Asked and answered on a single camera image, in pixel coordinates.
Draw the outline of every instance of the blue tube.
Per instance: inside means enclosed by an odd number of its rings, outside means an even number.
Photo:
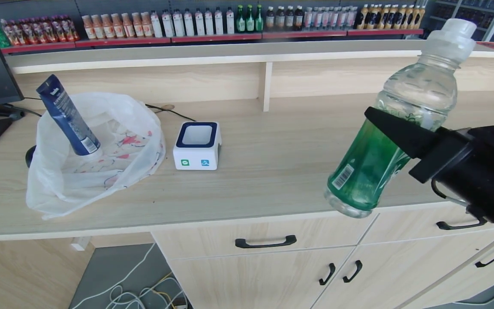
[[[78,156],[90,155],[100,148],[100,142],[54,74],[49,76],[36,91],[47,107],[49,115],[70,140],[72,149]]]

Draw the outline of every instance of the cabinet door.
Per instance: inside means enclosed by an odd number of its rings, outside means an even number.
[[[393,309],[494,241],[494,230],[360,245],[313,309]],[[361,270],[352,279],[355,262]],[[352,279],[345,282],[343,277]]]
[[[169,261],[196,309],[310,309],[353,247]]]
[[[471,298],[494,285],[494,243],[481,254],[469,260],[459,271],[436,282],[420,297],[403,309],[421,309]],[[476,267],[476,263],[488,264]]]

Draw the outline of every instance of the black cable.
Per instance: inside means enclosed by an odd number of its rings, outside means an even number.
[[[171,113],[173,113],[173,114],[175,114],[175,115],[178,115],[178,116],[180,116],[180,117],[182,117],[182,118],[184,118],[184,119],[188,119],[189,121],[197,122],[196,120],[194,120],[194,119],[192,119],[192,118],[190,118],[190,117],[186,117],[186,116],[184,116],[183,114],[179,114],[179,113],[177,113],[177,112],[175,112],[175,111],[173,111],[173,110],[171,110],[171,109],[165,109],[165,108],[161,108],[161,107],[153,106],[153,105],[150,105],[150,104],[145,104],[145,106],[147,106],[147,107],[149,107],[149,108],[155,108],[155,109],[158,109],[160,112],[171,112]]]

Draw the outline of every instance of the wooden panel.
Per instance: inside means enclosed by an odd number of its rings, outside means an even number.
[[[394,309],[494,241],[494,230],[358,246],[313,309]],[[355,261],[362,270],[349,283]]]
[[[148,104],[239,100],[257,98],[259,63],[94,69],[56,75],[68,94],[115,92]],[[48,76],[49,73],[32,73],[15,78],[24,96],[37,98],[36,88]]]
[[[464,207],[454,203],[449,203],[448,206],[444,207],[429,209],[382,212],[365,237],[363,237],[361,243],[374,244],[376,242],[447,236],[457,233],[494,229],[494,224],[486,223],[481,227],[441,230],[436,225],[439,221],[444,221],[451,226],[478,223],[478,220],[473,215],[466,213]]]
[[[70,242],[0,241],[0,309],[67,308],[94,251]]]
[[[428,291],[414,297],[402,309],[421,309],[471,298],[494,285],[494,262],[477,268],[478,261],[488,263],[494,258],[494,243],[484,252],[463,264],[459,271],[451,273],[433,284]]]
[[[118,235],[93,236],[90,238],[94,248],[118,247],[153,244],[151,233],[122,233]]]
[[[284,61],[273,66],[273,97],[367,94],[416,57]],[[472,58],[455,73],[459,91],[494,91],[494,59]]]
[[[231,221],[230,225],[218,227],[159,230],[153,235],[167,259],[201,258],[355,245],[374,219],[374,215],[353,219],[338,212],[333,214],[336,215],[329,218],[257,224]],[[235,246],[237,238],[245,239],[249,245],[264,245],[282,243],[287,235],[295,235],[296,243],[275,248],[245,249]]]
[[[170,261],[196,309],[308,309],[353,247]]]

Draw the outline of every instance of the white plastic bag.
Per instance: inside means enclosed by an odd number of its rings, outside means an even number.
[[[43,114],[26,191],[26,204],[43,212],[43,219],[68,215],[127,188],[153,174],[165,158],[159,119],[142,102],[105,92],[70,98],[100,141],[99,157],[77,156],[49,113]]]

